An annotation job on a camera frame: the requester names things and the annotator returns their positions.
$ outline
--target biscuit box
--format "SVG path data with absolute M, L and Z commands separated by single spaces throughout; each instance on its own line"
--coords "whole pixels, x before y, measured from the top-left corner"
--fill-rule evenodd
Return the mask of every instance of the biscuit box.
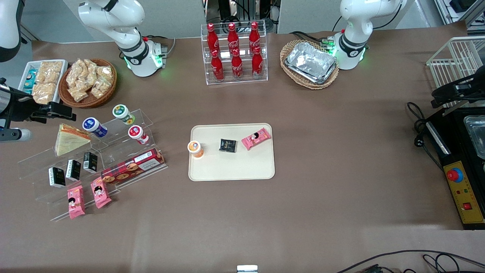
M 105 183 L 117 184 L 164 163 L 165 160 L 162 154 L 154 148 L 130 160 L 103 170 L 101 172 L 101 178 Z

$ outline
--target coca-cola bottle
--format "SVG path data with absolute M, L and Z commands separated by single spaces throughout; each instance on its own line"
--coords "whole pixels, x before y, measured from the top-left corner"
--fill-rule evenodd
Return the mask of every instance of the coca-cola bottle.
M 216 82 L 221 82 L 224 80 L 224 71 L 222 70 L 222 61 L 219 59 L 219 55 L 217 51 L 212 51 L 212 61 L 210 64 L 212 65 L 212 72 L 215 76 Z
M 236 81 L 240 81 L 243 78 L 243 61 L 239 57 L 239 48 L 234 49 L 232 52 L 232 74 Z
M 260 79 L 263 76 L 263 57 L 261 57 L 261 48 L 254 48 L 253 55 L 253 78 Z
M 259 47 L 258 22 L 251 23 L 251 33 L 249 34 L 249 54 L 254 54 L 254 48 Z
M 233 53 L 237 50 L 239 56 L 239 37 L 236 33 L 236 25 L 229 23 L 229 34 L 227 35 L 227 42 L 229 43 L 229 53 L 234 56 Z
M 210 53 L 212 54 L 212 52 L 215 51 L 219 54 L 221 50 L 219 49 L 219 38 L 214 32 L 214 24 L 207 24 L 207 31 L 207 45 L 209 46 Z

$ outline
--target yellow control panel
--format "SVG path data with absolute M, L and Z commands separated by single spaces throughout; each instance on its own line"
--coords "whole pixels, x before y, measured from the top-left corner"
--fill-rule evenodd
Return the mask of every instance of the yellow control panel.
M 464 224 L 484 223 L 484 218 L 478 206 L 475 194 L 461 161 L 443 167 L 448 184 L 454 198 L 461 222 Z

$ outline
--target pink snack package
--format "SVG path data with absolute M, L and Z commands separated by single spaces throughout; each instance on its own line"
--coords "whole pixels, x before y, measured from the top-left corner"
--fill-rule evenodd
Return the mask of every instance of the pink snack package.
M 67 201 L 69 202 L 69 217 L 76 218 L 84 212 L 84 196 L 82 186 L 77 186 L 67 191 Z
M 261 128 L 259 131 L 255 132 L 254 134 L 247 136 L 243 139 L 241 139 L 242 144 L 246 147 L 246 149 L 249 151 L 249 149 L 253 146 L 256 146 L 260 144 L 261 142 L 270 139 L 271 136 L 268 133 L 268 131 L 264 128 Z
M 101 208 L 111 202 L 111 198 L 106 191 L 106 183 L 103 182 L 101 177 L 98 177 L 91 182 L 91 189 L 93 190 L 94 202 L 96 202 L 97 208 Z

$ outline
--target table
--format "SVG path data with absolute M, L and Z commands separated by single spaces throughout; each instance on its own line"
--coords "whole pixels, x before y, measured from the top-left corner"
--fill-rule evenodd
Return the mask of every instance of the table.
M 112 62 L 119 73 L 114 97 L 76 109 L 78 121 L 67 123 L 80 127 L 88 116 L 106 122 L 118 103 L 141 108 L 169 168 L 124 189 L 94 215 L 49 222 L 47 206 L 18 181 L 17 161 L 51 147 L 63 121 L 19 124 L 34 138 L 0 150 L 2 271 L 211 273 L 257 264 L 262 273 L 336 272 L 413 248 L 483 261 L 485 231 L 461 230 L 443 174 L 413 145 L 414 118 L 405 110 L 414 101 L 433 112 L 424 62 L 463 35 L 461 23 L 376 31 L 358 67 L 321 91 L 295 84 L 281 69 L 279 51 L 292 35 L 269 36 L 268 82 L 226 86 L 206 86 L 197 38 L 178 40 L 167 68 L 148 78 L 133 75 L 112 42 L 35 42 L 35 59 Z M 273 127 L 273 179 L 188 178 L 192 127 L 250 122 Z M 425 270 L 418 254 L 376 263 Z M 466 269 L 476 270 L 463 263 Z

